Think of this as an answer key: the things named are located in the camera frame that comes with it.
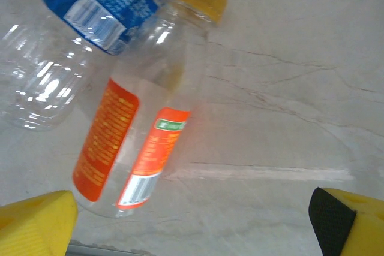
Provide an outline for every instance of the clear plastic bottle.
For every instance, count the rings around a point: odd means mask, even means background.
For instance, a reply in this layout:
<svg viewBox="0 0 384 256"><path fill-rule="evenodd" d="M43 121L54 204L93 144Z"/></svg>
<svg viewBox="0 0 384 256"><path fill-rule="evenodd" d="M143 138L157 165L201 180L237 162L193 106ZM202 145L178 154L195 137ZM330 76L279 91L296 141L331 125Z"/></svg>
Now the clear plastic bottle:
<svg viewBox="0 0 384 256"><path fill-rule="evenodd" d="M112 73L73 173L85 209L125 217L149 198L194 106L207 30L226 0L164 0Z"/></svg>
<svg viewBox="0 0 384 256"><path fill-rule="evenodd" d="M62 122L99 68L115 62L105 52L118 54L124 47L121 37L127 39L129 26L104 5L120 5L122 19L134 25L147 18L140 12L143 4L151 2L146 7L149 16L157 8L152 0L129 0L132 7L141 5L130 10L132 19L124 14L130 6L126 0L113 4L112 0L73 0L67 11L62 9L71 0L44 1L35 15L27 15L25 23L10 29L0 51L1 114L10 123L33 131Z"/></svg>

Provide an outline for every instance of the white surface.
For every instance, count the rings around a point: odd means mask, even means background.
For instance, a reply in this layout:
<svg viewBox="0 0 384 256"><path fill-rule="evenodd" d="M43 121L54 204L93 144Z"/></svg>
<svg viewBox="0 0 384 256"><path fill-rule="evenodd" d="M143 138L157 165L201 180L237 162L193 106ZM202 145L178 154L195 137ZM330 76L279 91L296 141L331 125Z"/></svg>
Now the white surface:
<svg viewBox="0 0 384 256"><path fill-rule="evenodd" d="M2 0L2 31L33 1ZM307 213L317 186L384 199L383 43L384 0L229 0L181 169L132 217L81 211L73 239L156 256L321 255ZM104 84L54 131L1 124L0 204L69 187Z"/></svg>

